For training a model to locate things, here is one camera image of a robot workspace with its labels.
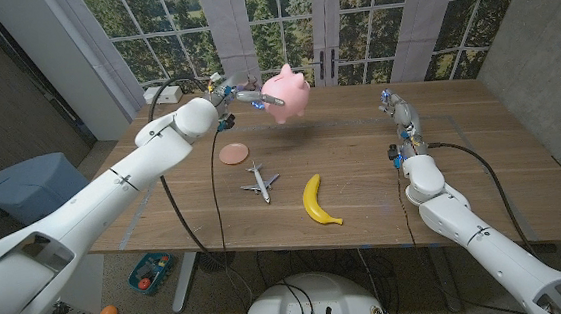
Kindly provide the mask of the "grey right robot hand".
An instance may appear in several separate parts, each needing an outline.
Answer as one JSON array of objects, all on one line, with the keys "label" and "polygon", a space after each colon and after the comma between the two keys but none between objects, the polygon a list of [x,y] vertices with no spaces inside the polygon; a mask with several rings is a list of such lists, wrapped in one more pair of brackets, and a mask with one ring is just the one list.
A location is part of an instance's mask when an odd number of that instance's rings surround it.
[{"label": "grey right robot hand", "polygon": [[414,106],[389,89],[383,90],[380,101],[382,104],[379,110],[392,117],[398,135],[402,138],[416,138],[422,135],[420,117]]}]

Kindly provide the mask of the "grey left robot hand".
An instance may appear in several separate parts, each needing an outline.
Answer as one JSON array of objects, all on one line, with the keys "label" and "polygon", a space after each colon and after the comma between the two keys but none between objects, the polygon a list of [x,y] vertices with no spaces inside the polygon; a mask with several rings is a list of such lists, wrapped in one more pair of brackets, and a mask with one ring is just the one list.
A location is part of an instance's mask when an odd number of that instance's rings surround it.
[{"label": "grey left robot hand", "polygon": [[210,101],[217,110],[220,122],[229,117],[228,105],[235,100],[246,104],[285,105],[285,101],[280,98],[262,93],[257,87],[256,78],[246,72],[234,73],[232,76],[215,73],[210,77],[209,86],[203,97]]}]

